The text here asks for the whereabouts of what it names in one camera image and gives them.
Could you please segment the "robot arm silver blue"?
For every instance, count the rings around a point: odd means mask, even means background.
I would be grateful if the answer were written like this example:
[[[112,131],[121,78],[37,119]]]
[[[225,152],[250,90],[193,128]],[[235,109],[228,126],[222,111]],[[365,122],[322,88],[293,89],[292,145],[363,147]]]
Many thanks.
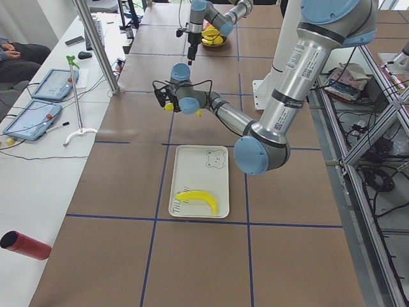
[[[211,111],[240,136],[234,148],[237,166],[260,175],[283,166],[290,156],[286,133],[302,108],[317,76],[334,49],[371,42],[376,34],[377,1],[289,1],[282,34],[297,35],[286,53],[286,62],[272,85],[265,110],[258,121],[233,107],[214,91],[196,90],[190,81],[190,64],[177,63],[171,70],[167,94],[176,110],[193,114]]]
[[[221,14],[210,1],[195,0],[190,5],[189,22],[187,23],[187,34],[189,49],[187,53],[188,65],[196,59],[197,48],[201,43],[204,21],[213,25],[222,36],[228,36],[233,26],[241,19],[250,14],[254,1],[239,0],[231,1],[234,7]]]

